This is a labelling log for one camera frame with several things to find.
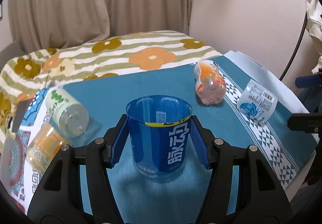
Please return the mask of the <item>green label clear cup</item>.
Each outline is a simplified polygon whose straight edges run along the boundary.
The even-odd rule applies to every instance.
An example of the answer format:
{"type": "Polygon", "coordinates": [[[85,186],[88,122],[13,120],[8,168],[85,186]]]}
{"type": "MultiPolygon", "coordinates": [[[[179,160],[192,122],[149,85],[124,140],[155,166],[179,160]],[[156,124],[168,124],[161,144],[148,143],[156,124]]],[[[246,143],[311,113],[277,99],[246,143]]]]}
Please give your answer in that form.
{"type": "Polygon", "coordinates": [[[56,126],[67,138],[81,136],[90,123],[86,108],[63,88],[49,89],[45,105],[56,126]]]}

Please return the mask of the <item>white blue label cup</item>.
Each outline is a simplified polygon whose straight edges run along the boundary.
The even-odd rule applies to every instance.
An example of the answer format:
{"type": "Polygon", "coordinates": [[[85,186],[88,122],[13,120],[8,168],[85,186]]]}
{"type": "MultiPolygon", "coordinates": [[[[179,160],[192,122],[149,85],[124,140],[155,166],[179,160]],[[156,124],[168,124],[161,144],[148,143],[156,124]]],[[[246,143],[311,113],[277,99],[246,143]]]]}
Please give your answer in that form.
{"type": "Polygon", "coordinates": [[[258,82],[250,79],[243,91],[237,109],[244,115],[265,123],[276,109],[277,97],[258,82]]]}

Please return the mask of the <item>orange cartoon plastic cup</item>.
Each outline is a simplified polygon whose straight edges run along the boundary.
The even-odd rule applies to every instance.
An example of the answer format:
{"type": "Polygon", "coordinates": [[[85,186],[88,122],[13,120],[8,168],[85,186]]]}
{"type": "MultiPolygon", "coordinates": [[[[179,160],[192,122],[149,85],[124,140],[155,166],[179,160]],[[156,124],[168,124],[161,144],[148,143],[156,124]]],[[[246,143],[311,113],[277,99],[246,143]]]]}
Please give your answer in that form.
{"type": "Polygon", "coordinates": [[[205,105],[220,104],[226,94],[226,84],[217,65],[211,60],[199,61],[194,67],[195,92],[205,105]]]}

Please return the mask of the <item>teal patterned cloth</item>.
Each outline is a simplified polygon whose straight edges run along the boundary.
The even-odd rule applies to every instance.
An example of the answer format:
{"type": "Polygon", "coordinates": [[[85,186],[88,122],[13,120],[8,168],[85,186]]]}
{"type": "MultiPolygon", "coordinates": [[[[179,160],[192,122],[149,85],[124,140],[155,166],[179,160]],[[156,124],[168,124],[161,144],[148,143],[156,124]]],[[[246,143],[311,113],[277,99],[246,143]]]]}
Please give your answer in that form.
{"type": "MultiPolygon", "coordinates": [[[[116,125],[126,105],[148,95],[184,99],[192,106],[203,127],[232,146],[256,145],[273,167],[283,188],[287,188],[308,162],[317,142],[311,134],[289,130],[287,120],[294,112],[278,104],[265,124],[241,114],[236,103],[249,76],[224,56],[216,57],[228,90],[217,106],[205,106],[195,94],[194,67],[106,77],[70,83],[64,89],[77,99],[100,125],[96,137],[116,125]]],[[[187,144],[182,172],[168,182],[154,182],[140,174],[133,164],[127,142],[119,163],[108,172],[113,194],[124,221],[128,223],[192,223],[204,200],[211,171],[199,162],[193,144],[187,144]]]]}

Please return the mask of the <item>beige curtain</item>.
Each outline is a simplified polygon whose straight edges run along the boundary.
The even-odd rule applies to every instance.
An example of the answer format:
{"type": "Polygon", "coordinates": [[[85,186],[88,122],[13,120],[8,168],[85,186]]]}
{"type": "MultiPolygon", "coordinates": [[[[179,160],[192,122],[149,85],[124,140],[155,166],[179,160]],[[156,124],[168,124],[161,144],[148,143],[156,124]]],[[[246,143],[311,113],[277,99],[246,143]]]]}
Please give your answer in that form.
{"type": "Polygon", "coordinates": [[[129,33],[187,33],[190,5],[190,0],[8,0],[12,38],[26,53],[129,33]]]}

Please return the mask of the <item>blue plastic cup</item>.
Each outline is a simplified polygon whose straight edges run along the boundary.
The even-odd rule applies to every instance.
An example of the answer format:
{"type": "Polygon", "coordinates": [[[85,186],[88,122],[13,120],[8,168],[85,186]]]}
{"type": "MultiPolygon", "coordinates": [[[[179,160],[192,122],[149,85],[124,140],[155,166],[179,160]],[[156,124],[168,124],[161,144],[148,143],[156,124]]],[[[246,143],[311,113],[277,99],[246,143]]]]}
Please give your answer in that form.
{"type": "Polygon", "coordinates": [[[163,182],[179,174],[185,162],[191,128],[191,105],[171,96],[145,96],[127,104],[135,168],[163,182]]]}

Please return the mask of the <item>floral striped quilt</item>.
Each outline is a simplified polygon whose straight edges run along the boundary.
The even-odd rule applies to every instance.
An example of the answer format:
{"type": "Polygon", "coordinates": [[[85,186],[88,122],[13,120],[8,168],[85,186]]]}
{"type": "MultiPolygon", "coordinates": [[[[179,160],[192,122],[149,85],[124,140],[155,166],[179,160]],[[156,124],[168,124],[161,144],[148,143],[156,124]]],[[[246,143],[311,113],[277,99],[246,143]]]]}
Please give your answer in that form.
{"type": "Polygon", "coordinates": [[[1,143],[13,136],[5,126],[16,114],[18,103],[51,84],[173,68],[220,55],[184,33],[152,31],[14,57],[1,69],[1,143]]]}

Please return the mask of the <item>orange label clear cup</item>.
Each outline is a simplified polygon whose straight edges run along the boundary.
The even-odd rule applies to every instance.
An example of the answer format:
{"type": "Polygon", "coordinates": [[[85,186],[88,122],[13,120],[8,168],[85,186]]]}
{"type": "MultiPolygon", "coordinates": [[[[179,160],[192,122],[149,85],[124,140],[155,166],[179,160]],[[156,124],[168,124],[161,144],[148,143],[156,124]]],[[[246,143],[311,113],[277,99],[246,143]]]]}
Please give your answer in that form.
{"type": "Polygon", "coordinates": [[[28,145],[26,160],[35,171],[43,175],[61,146],[65,144],[68,144],[68,141],[50,123],[45,123],[28,145]]]}

